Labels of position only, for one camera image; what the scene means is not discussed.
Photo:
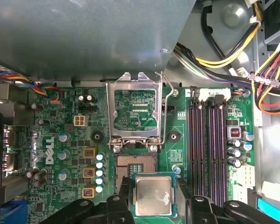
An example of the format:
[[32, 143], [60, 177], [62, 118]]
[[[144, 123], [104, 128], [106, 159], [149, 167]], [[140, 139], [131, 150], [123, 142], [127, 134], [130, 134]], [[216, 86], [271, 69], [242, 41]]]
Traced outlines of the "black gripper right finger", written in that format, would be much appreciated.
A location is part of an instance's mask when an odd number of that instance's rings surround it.
[[185, 181], [177, 182], [177, 212], [183, 224], [280, 224], [280, 210], [266, 202], [256, 205], [231, 200], [219, 207], [208, 197], [192, 195]]

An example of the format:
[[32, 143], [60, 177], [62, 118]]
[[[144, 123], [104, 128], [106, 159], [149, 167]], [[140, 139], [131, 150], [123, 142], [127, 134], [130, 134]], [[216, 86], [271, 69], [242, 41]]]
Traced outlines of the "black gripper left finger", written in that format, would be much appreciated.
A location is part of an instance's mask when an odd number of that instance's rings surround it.
[[128, 208], [132, 179], [124, 177], [117, 195], [95, 205], [88, 199], [78, 199], [55, 214], [44, 219], [42, 224], [132, 224], [133, 215]]

